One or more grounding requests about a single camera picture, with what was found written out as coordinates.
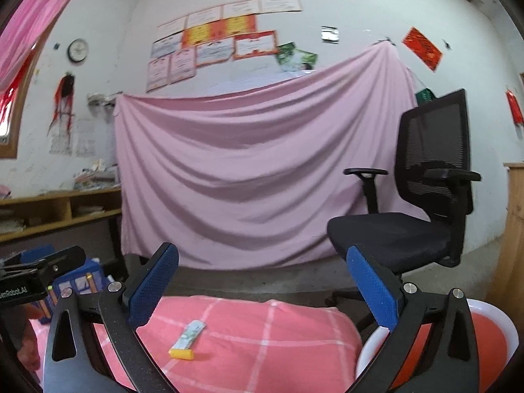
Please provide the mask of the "person's left hand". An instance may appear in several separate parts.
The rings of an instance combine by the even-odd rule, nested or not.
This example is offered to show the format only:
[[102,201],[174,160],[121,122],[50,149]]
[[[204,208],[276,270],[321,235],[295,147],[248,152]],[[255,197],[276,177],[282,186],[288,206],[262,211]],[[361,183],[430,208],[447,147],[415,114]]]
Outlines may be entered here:
[[42,318],[44,313],[33,304],[24,304],[23,309],[24,330],[21,337],[21,347],[17,356],[20,363],[26,367],[26,370],[30,373],[35,373],[41,367],[41,359],[38,353],[36,334],[30,320]]

